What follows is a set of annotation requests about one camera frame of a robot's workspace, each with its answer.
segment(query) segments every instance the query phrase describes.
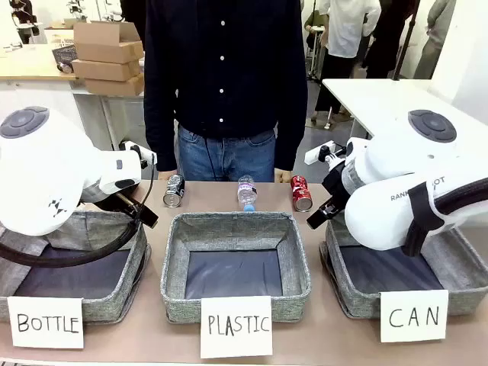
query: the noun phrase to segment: white table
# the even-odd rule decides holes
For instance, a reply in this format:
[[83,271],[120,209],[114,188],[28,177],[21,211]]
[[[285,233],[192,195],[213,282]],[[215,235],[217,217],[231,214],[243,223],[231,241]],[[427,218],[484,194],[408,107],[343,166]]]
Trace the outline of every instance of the white table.
[[355,119],[351,136],[369,137],[392,124],[408,123],[408,112],[426,109],[442,114],[457,130],[459,143],[483,146],[488,126],[435,97],[426,85],[391,79],[324,79],[323,84]]

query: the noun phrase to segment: gray fabric bin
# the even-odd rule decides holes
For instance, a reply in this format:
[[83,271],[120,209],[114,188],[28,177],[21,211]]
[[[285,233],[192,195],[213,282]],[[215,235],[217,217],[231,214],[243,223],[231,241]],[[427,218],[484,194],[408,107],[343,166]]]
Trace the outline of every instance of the gray fabric bin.
[[[185,296],[192,253],[228,252],[238,255],[240,252],[270,250],[275,250],[278,256],[282,293],[281,296],[271,296],[272,319],[275,322],[296,322],[303,315],[311,283],[298,226],[290,214],[229,212],[176,216],[169,230],[161,279],[161,294],[169,322],[201,321],[201,299]],[[221,296],[245,295],[224,293]]]
[[[359,247],[360,255],[354,253]],[[473,313],[488,292],[488,267],[458,229],[428,238],[421,255],[410,258],[400,248],[379,252],[360,246],[337,217],[327,224],[320,253],[351,318],[379,318],[379,292],[444,288],[449,316]]]
[[[124,231],[129,220],[122,213],[76,211],[58,230],[41,237],[24,236],[0,226],[0,241],[37,256],[77,255],[106,246]],[[7,297],[15,295],[84,297],[84,323],[120,322],[132,304],[150,253],[141,224],[119,251],[86,265],[31,268],[0,258],[0,321],[9,321]]]

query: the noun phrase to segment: table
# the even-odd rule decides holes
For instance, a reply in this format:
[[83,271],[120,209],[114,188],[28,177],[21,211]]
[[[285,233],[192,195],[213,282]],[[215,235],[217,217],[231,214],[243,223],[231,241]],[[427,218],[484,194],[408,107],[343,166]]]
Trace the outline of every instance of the table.
[[[54,351],[14,348],[8,324],[0,324],[0,355],[21,360],[106,361],[106,362],[201,362],[199,325],[173,325],[165,317],[159,293],[162,261],[172,218],[182,212],[238,210],[236,183],[187,182],[182,206],[162,206],[165,183],[155,181],[147,204],[159,215],[154,230],[146,229],[152,246],[150,264],[127,317],[112,326],[85,328],[83,351]],[[291,210],[291,191],[287,184],[257,184],[258,210]],[[314,210],[329,196],[321,185],[310,185]],[[137,197],[143,196],[139,189]],[[442,342],[380,344],[377,320],[349,319],[336,300],[319,259],[318,246],[324,240],[325,225],[311,230],[308,213],[294,213],[307,252],[312,275],[312,294],[299,323],[273,325],[274,356],[229,358],[224,363],[250,364],[320,364],[411,366],[482,364],[488,359],[488,302],[485,300],[473,316],[450,318],[447,339]],[[486,230],[471,238],[484,246]]]
[[56,67],[52,47],[48,44],[25,44],[21,49],[0,58],[0,80],[73,81],[75,74],[65,74]]
[[456,127],[459,143],[486,144],[488,127],[428,92],[422,82],[391,79],[324,79],[323,84],[355,119],[351,136],[373,136],[392,124],[404,123],[409,111],[440,113]]

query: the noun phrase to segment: person in white coat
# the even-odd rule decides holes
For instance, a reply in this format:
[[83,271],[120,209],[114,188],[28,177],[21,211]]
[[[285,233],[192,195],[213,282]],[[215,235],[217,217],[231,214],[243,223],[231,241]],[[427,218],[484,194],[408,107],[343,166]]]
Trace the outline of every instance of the person in white coat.
[[[354,68],[362,37],[369,36],[381,14],[379,0],[320,0],[320,14],[329,12],[329,39],[323,61],[321,79],[348,79]],[[326,128],[339,112],[340,102],[324,86],[320,86],[312,122],[320,111],[332,111]]]

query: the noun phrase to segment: jeans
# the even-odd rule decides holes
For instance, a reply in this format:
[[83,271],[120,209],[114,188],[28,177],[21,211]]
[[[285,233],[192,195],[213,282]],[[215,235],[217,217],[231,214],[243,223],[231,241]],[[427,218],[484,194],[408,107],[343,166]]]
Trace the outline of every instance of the jeans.
[[249,138],[207,139],[207,149],[202,136],[180,125],[180,173],[187,181],[237,181],[249,174],[254,181],[273,182],[275,144],[275,131],[269,130]]

